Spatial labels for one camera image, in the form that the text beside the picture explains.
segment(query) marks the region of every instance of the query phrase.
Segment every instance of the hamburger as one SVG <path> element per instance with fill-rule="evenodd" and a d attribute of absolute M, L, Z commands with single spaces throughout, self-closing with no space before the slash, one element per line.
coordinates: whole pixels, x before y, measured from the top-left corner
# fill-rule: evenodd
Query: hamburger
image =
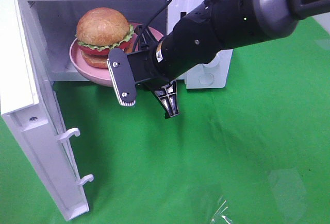
<path fill-rule="evenodd" d="M 133 26 L 119 11 L 106 7 L 89 10 L 77 25 L 78 47 L 87 64 L 107 68 L 108 54 L 118 47 L 131 52 Z"/>

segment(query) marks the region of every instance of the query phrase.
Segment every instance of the pink plate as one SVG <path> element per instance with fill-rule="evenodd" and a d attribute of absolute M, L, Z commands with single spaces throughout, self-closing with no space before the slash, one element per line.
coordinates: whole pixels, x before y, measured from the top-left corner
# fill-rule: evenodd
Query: pink plate
<path fill-rule="evenodd" d="M 135 29 L 136 26 L 138 26 L 138 23 L 131 23 Z M 163 37 L 163 34 L 161 34 L 159 31 L 156 29 L 149 27 L 150 31 L 153 33 L 155 38 L 157 40 L 160 40 Z M 137 35 L 133 35 L 133 41 L 134 43 Z M 77 69 L 77 71 L 82 74 L 85 78 L 88 80 L 103 85 L 107 87 L 113 87 L 112 85 L 112 80 L 110 77 L 109 70 L 107 68 L 95 68 L 92 66 L 89 66 L 83 57 L 81 56 L 81 50 L 78 48 L 78 42 L 77 38 L 72 42 L 70 46 L 70 59 L 71 62 L 73 63 L 74 67 Z"/>

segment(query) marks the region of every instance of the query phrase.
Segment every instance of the metal bracket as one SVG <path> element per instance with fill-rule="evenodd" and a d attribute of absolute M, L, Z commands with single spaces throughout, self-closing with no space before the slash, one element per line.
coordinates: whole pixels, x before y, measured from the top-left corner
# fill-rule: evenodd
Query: metal bracket
<path fill-rule="evenodd" d="M 55 136 L 55 139 L 58 140 L 61 143 L 64 143 L 66 140 L 68 140 L 73 135 L 80 136 L 80 131 L 78 128 L 72 128 L 67 130 L 65 133 L 59 134 Z"/>
<path fill-rule="evenodd" d="M 84 176 L 83 178 L 77 180 L 77 185 L 83 186 L 84 184 L 87 183 L 87 181 L 92 182 L 94 180 L 94 175 L 93 174 L 88 174 Z"/>

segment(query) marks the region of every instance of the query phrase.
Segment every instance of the green backdrop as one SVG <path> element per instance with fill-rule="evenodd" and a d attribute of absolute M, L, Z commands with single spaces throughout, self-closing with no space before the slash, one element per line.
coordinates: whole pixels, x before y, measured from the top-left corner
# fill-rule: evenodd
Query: green backdrop
<path fill-rule="evenodd" d="M 90 82 L 54 89 L 81 131 L 80 175 L 95 178 L 72 223 L 209 224 L 224 200 L 234 223 L 330 223 L 330 38 L 313 19 L 234 50 L 223 89 L 180 82 L 173 119 L 142 89 L 133 108 Z M 65 223 L 2 119 L 0 131 L 0 223 Z"/>

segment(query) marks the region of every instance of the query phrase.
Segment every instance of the lettuce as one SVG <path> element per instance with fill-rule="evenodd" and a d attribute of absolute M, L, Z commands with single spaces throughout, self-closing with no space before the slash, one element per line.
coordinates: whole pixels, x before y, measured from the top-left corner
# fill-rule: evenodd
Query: lettuce
<path fill-rule="evenodd" d="M 106 48 L 109 48 L 111 50 L 111 49 L 114 49 L 116 46 L 119 46 L 122 42 L 129 41 L 132 38 L 133 33 L 134 33 L 134 28 L 130 24 L 129 25 L 129 32 L 128 32 L 128 34 L 121 41 L 119 41 L 117 43 L 114 43 L 112 45 L 97 46 L 97 45 L 86 44 L 83 41 L 78 41 L 78 45 L 86 46 L 86 47 L 88 47 L 88 48 L 90 48 L 92 50 L 96 49 L 98 51 L 104 50 Z"/>

